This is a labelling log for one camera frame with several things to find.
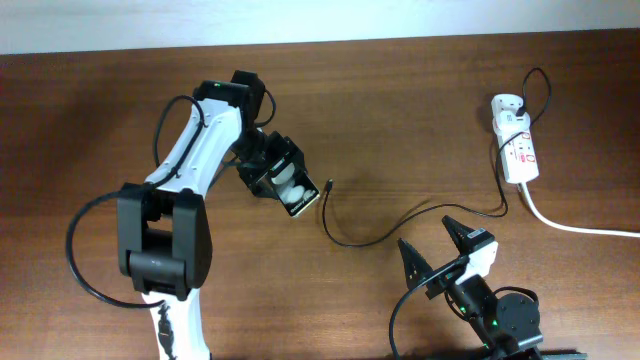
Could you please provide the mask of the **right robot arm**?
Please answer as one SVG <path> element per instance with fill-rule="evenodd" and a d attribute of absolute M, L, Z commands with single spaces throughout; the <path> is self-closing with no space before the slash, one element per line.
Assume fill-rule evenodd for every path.
<path fill-rule="evenodd" d="M 438 269 L 406 240 L 397 245 L 403 260 L 408 291 L 395 305 L 389 320 L 388 337 L 393 356 L 400 353 L 394 325 L 402 305 L 412 294 L 424 290 L 429 299 L 444 295 L 450 309 L 468 323 L 491 359 L 541 357 L 537 345 L 543 341 L 539 328 L 537 294 L 529 289 L 506 286 L 492 290 L 484 280 L 495 262 L 498 242 L 484 228 L 472 229 L 450 216 L 442 223 L 459 255 Z"/>

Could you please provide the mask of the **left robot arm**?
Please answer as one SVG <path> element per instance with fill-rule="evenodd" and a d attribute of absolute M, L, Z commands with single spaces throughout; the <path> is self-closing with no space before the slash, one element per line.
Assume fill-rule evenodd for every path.
<path fill-rule="evenodd" d="M 117 200 L 119 268 L 149 308 L 162 359 L 209 359 L 200 289 L 212 262 L 205 198 L 227 152 L 253 196 L 278 201 L 298 217 L 320 195 L 304 155 L 257 117 L 268 91 L 258 75 L 235 71 L 204 81 L 188 96 L 191 117 L 165 159 Z"/>

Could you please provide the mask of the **white power strip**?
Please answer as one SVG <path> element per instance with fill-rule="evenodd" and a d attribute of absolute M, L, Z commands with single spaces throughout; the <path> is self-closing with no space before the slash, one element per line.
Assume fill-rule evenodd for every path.
<path fill-rule="evenodd" d="M 513 111 L 517 115 L 517 111 L 522 105 L 523 99 L 518 95 L 498 94 L 491 101 L 493 118 L 504 110 Z M 527 183 L 539 176 L 537 158 L 529 129 L 507 137 L 497 135 L 496 137 L 498 146 L 502 149 L 502 166 L 507 183 Z"/>

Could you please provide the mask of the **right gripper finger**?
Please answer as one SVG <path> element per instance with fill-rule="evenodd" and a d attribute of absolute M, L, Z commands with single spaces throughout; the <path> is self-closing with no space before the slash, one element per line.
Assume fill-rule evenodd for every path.
<path fill-rule="evenodd" d="M 407 288 L 413 290 L 430 278 L 433 268 L 408 241 L 400 238 L 397 245 L 403 261 Z"/>
<path fill-rule="evenodd" d="M 473 232 L 473 229 L 461 224 L 448 215 L 445 215 L 442 218 L 442 224 L 447 230 L 458 251 L 460 253 L 470 253 L 472 250 L 472 245 L 470 244 L 468 235 Z"/>

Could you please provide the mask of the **black smartphone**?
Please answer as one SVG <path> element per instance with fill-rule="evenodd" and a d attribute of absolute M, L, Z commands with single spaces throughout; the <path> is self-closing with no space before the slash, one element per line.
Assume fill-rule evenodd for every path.
<path fill-rule="evenodd" d="M 303 171 L 283 171 L 270 182 L 277 199 L 292 218 L 299 217 L 320 196 L 318 187 Z"/>

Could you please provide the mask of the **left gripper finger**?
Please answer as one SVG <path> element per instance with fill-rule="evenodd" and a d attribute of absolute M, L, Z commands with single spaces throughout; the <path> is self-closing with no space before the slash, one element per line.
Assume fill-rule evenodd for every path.
<path fill-rule="evenodd" d="M 245 171 L 244 183 L 254 197 L 279 199 L 268 170 L 249 169 Z"/>
<path fill-rule="evenodd" d="M 291 163 L 296 168 L 305 168 L 302 150 L 289 137 L 282 136 L 277 131 L 267 137 L 265 155 L 270 175 L 279 174 Z"/>

